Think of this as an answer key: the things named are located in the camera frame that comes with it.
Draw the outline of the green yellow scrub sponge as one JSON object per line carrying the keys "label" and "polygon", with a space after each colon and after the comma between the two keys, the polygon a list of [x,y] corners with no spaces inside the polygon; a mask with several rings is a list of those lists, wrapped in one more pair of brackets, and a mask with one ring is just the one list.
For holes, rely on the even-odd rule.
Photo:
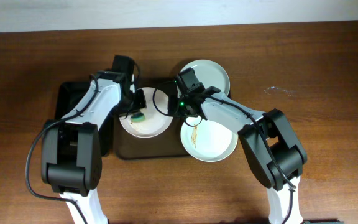
{"label": "green yellow scrub sponge", "polygon": [[130,117],[130,121],[133,122],[133,123],[138,123],[138,122],[145,121],[145,115],[143,113],[133,114]]}

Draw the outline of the white plate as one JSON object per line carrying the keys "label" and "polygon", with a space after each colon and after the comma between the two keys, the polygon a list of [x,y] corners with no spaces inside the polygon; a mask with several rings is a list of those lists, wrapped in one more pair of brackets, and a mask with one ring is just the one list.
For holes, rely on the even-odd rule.
{"label": "white plate", "polygon": [[163,133],[171,124],[173,118],[171,116],[165,116],[159,113],[153,104],[157,105],[157,108],[167,114],[168,107],[168,95],[161,90],[157,90],[154,100],[153,93],[155,88],[143,87],[145,95],[146,108],[141,109],[143,113],[142,120],[134,121],[131,116],[127,118],[121,117],[120,124],[131,135],[138,138],[152,138]]}
{"label": "white plate", "polygon": [[185,120],[180,139],[189,155],[204,162],[217,162],[229,157],[238,143],[238,136],[232,131],[201,117]]}
{"label": "white plate", "polygon": [[197,79],[203,83],[205,88],[214,86],[224,92],[226,96],[229,95],[231,86],[229,76],[218,63],[211,60],[194,60],[186,64],[181,72],[187,68],[192,68],[195,71]]}

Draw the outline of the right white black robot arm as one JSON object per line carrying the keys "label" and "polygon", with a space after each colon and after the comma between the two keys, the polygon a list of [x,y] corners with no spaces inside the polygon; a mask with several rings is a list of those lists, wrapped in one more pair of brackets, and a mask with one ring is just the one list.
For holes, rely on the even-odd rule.
{"label": "right white black robot arm", "polygon": [[298,186],[307,154],[282,111],[250,109],[215,87],[168,98],[168,113],[200,116],[237,134],[255,178],[267,189],[270,223],[303,223]]}

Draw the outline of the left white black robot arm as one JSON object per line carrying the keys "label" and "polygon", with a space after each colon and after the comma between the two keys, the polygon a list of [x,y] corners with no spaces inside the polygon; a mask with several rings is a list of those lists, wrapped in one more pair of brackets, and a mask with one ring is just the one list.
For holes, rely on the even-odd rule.
{"label": "left white black robot arm", "polygon": [[99,130],[118,111],[132,114],[145,106],[135,78],[94,77],[69,112],[45,123],[42,131],[42,181],[66,202],[75,223],[108,223],[98,197],[102,173]]}

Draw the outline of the brown plastic serving tray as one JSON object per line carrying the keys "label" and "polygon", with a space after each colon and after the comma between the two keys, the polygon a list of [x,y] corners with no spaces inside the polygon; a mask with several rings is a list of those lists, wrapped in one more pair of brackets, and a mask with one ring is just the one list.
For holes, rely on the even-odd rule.
{"label": "brown plastic serving tray", "polygon": [[[150,79],[141,81],[140,87],[155,88],[153,100],[157,90],[168,95],[177,94],[175,84],[168,79]],[[113,151],[117,157],[125,160],[151,159],[159,157],[182,157],[190,156],[183,147],[180,139],[181,127],[184,118],[174,117],[170,126],[158,136],[152,138],[138,138],[129,134],[120,124],[120,118],[114,121]]]}

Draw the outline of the black rectangular water tray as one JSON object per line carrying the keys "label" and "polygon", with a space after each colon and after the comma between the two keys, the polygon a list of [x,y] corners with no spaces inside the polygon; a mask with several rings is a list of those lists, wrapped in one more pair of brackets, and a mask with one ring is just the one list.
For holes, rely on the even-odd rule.
{"label": "black rectangular water tray", "polygon": [[[60,119],[70,112],[84,97],[89,87],[88,82],[63,82],[58,91],[54,119]],[[113,143],[113,127],[114,119],[111,115],[108,115],[99,129],[101,155],[103,157],[107,157],[110,154]]]}

